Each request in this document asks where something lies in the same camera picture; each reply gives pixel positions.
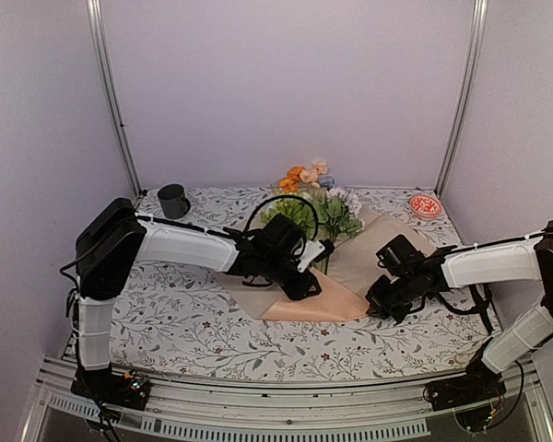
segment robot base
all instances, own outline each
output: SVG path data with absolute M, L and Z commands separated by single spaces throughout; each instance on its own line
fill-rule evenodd
M 96 399 L 104 404 L 144 411 L 151 384 L 146 380 L 135 390 L 132 388 L 133 383 L 132 378 L 114 375 L 110 369 L 88 372 L 79 368 L 70 391 L 77 396 L 93 401 Z
M 425 399 L 432 404 L 432 410 L 437 412 L 504 395 L 506 387 L 501 378 L 482 379 L 464 375 L 433 381 L 427 385 L 425 394 Z

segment metal frame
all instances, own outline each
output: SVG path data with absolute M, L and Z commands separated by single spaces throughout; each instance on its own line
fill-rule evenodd
M 523 362 L 523 367 L 525 394 L 538 440 L 553 441 L 553 422 L 535 367 L 530 359 Z M 45 357 L 34 386 L 36 393 L 23 442 L 37 440 L 48 407 L 97 420 L 94 404 L 69 392 L 75 373 L 75 364 Z M 518 369 L 510 368 L 503 378 L 506 396 L 516 395 Z M 215 432 L 213 440 L 230 442 L 335 442 L 334 436 L 328 435 L 336 434 L 340 441 L 391 441 L 425 436 L 429 434 L 428 418 L 478 405 L 433 412 L 422 399 L 428 380 L 398 379 L 386 385 L 346 387 L 308 383 L 249 388 L 245 381 L 211 385 L 192 377 L 167 379 L 152 375 L 151 397 L 144 412 L 111 408 L 123 412 L 120 428 L 193 442 L 208 440 L 206 433 L 211 432 Z
M 473 8 L 473 21 L 471 23 L 471 34 L 469 36 L 469 49 L 467 52 L 467 60 L 465 63 L 465 74 L 463 76 L 463 83 L 461 84 L 461 92 L 459 94 L 459 101 L 457 102 L 456 113 L 454 114 L 453 118 L 453 126 L 451 127 L 449 143 L 444 153 L 441 172 L 439 174 L 439 178 L 436 181 L 436 187 L 434 189 L 436 194 L 439 195 L 440 198 L 442 198 L 442 196 L 444 196 L 444 193 L 446 192 L 447 184 L 451 176 L 451 170 L 453 168 L 454 159 L 456 157 L 459 142 L 461 140 L 461 134 L 463 132 L 469 98 L 471 97 L 473 81 L 477 70 L 479 53 L 481 51 L 481 43 L 483 41 L 483 31 L 486 25 L 487 11 L 488 0 L 476 0 L 475 6 Z
M 111 112 L 113 126 L 117 136 L 117 143 L 121 151 L 121 159 L 123 161 L 124 169 L 127 174 L 127 178 L 129 179 L 131 189 L 135 195 L 139 195 L 143 189 L 137 176 L 135 162 L 133 160 L 131 149 L 129 148 L 127 133 L 124 129 L 119 100 L 117 99 L 117 93 L 112 81 L 111 61 L 109 59 L 107 42 L 105 38 L 100 0 L 87 0 L 87 5 L 90 30 L 92 32 L 96 57 L 100 67 L 100 75 L 104 86 L 105 96 L 109 103 L 109 110 Z M 463 131 L 467 106 L 471 96 L 471 91 L 473 89 L 473 80 L 477 70 L 481 43 L 483 41 L 487 9 L 488 0 L 475 0 L 461 92 L 459 94 L 457 108 L 453 117 L 453 125 L 451 127 L 448 145 L 442 160 L 441 171 L 434 188 L 434 191 L 441 198 L 446 192 L 451 170 L 453 168 L 453 162 Z
M 107 49 L 107 41 L 104 34 L 104 24 L 102 22 L 102 12 L 100 10 L 100 0 L 87 0 L 88 18 L 90 22 L 90 31 L 92 33 L 92 41 L 94 42 L 94 50 L 99 63 L 100 77 L 104 86 L 104 93 L 109 104 L 111 112 L 112 125 L 117 137 L 117 144 L 121 151 L 121 160 L 129 179 L 131 190 L 137 196 L 142 192 L 141 183 L 137 176 L 137 170 L 129 148 L 127 133 L 124 129 L 123 118 L 121 116 L 121 108 L 119 100 L 112 82 L 111 61 L 109 60 L 109 52 Z

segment table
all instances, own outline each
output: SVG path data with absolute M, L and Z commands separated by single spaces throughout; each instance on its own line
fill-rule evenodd
M 408 201 L 420 190 L 354 191 L 375 212 L 395 216 L 437 247 L 459 243 L 446 214 L 423 221 L 411 213 Z M 150 191 L 138 208 L 163 216 L 155 195 Z M 234 227 L 271 195 L 268 188 L 191 189 L 192 210 L 181 221 Z M 473 307 L 467 290 L 454 290 L 446 298 L 458 308 Z M 499 330 L 493 308 L 488 314 Z M 194 377 L 384 381 L 462 368 L 487 337 L 478 315 L 455 316 L 436 301 L 399 325 L 378 318 L 346 323 L 253 320 L 209 271 L 139 262 L 116 299 L 111 355 L 114 364 Z

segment orange flower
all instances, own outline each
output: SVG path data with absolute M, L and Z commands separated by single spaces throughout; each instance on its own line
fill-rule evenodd
M 300 174 L 302 173 L 302 171 L 304 171 L 305 168 L 303 166 L 296 166 L 294 168 L 291 168 L 288 172 L 287 172 L 287 176 L 289 178 L 291 178 L 292 180 L 294 180 L 295 182 L 299 182 L 301 181 L 301 178 L 300 178 Z
M 297 184 L 294 184 L 294 183 L 283 188 L 284 193 L 295 193 L 298 190 L 299 190 L 299 186 Z
M 288 187 L 288 186 L 293 186 L 295 185 L 295 181 L 289 177 L 286 177 L 286 178 L 283 178 L 279 183 L 278 183 L 278 187 L 280 188 L 285 188 L 285 187 Z

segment green leaves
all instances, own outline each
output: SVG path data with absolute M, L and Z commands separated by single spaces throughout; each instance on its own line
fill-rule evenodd
M 363 230 L 362 222 L 350 213 L 350 204 L 344 196 L 317 196 L 310 200 L 318 215 L 322 238 L 335 241 L 340 235 L 354 238 Z M 274 202 L 260 214 L 264 225 L 277 214 L 282 214 L 301 227 L 308 238 L 315 228 L 312 210 L 306 204 L 296 200 L 284 199 Z
M 301 227 L 308 237 L 311 237 L 315 222 L 312 209 L 307 204 L 291 199 L 278 200 L 267 211 L 260 214 L 260 219 L 266 225 L 276 214 L 286 216 Z

